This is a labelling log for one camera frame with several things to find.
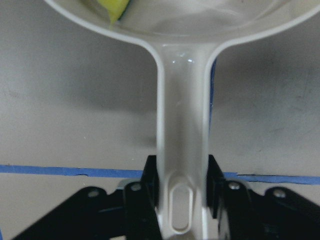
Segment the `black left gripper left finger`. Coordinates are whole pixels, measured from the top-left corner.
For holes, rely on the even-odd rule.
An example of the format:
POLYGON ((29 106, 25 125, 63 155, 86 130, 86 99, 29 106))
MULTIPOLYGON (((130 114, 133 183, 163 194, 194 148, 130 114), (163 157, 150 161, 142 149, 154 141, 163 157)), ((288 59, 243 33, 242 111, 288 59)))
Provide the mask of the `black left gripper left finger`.
POLYGON ((141 179, 108 194, 80 189, 15 236, 16 240, 161 240, 157 158, 148 156, 141 179))

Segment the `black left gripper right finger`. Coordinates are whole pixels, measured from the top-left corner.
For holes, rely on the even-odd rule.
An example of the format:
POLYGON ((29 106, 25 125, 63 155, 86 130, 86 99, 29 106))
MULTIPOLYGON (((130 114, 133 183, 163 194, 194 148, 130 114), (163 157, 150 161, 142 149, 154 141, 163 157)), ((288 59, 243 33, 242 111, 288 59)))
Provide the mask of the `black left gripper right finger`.
POLYGON ((320 238, 319 205, 282 186, 260 195, 244 181, 227 179, 213 155, 208 157, 206 204, 221 240, 320 238))

